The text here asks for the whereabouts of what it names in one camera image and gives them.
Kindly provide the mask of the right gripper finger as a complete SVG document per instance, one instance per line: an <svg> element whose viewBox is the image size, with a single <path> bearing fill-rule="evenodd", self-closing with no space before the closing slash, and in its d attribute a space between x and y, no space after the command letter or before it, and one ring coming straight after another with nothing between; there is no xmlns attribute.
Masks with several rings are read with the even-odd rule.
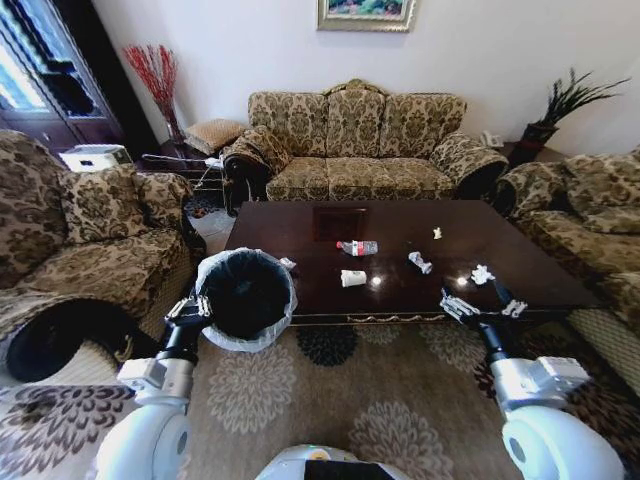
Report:
<svg viewBox="0 0 640 480"><path fill-rule="evenodd" d="M446 287L441 288L441 309L458 323L465 323L474 316L474 307L464 300L452 295Z"/></svg>
<svg viewBox="0 0 640 480"><path fill-rule="evenodd" d="M502 304L502 316L519 318L520 315L528 308L528 304L525 301L516 299L511 291L497 279L492 280L492 285Z"/></svg>

